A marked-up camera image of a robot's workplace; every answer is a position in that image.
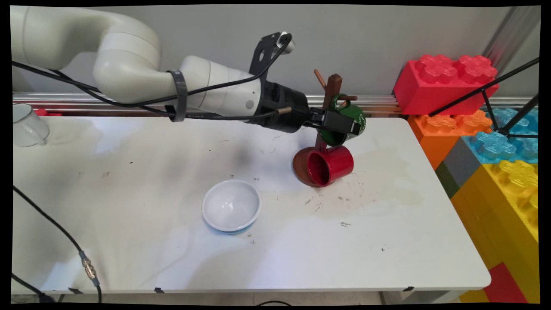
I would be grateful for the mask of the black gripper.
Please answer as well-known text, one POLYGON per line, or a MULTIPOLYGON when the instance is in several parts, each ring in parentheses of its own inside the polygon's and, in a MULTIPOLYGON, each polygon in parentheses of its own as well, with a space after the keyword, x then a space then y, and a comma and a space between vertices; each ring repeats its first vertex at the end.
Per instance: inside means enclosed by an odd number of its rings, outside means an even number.
POLYGON ((265 81, 256 114, 263 115, 281 109, 287 112, 254 119, 253 124, 293 133, 311 119, 311 126, 315 129, 360 135, 361 125, 356 123, 354 118, 333 110, 309 108, 307 98, 302 92, 265 81))

